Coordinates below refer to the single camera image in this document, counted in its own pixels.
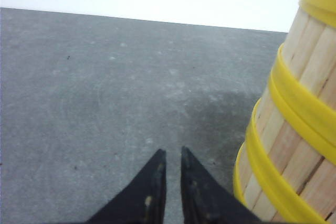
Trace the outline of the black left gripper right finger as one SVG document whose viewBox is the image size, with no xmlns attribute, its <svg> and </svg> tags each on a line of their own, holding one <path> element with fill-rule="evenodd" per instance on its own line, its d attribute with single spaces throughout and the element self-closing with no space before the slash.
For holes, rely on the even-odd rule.
<svg viewBox="0 0 336 224">
<path fill-rule="evenodd" d="M 184 223 L 262 223 L 185 146 L 181 150 L 180 185 Z"/>
</svg>

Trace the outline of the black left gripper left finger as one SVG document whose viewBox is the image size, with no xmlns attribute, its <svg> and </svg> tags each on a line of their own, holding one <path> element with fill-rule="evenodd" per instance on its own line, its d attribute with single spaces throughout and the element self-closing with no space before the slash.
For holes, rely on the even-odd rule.
<svg viewBox="0 0 336 224">
<path fill-rule="evenodd" d="M 163 223 L 166 151 L 159 149 L 132 181 L 86 223 Z"/>
</svg>

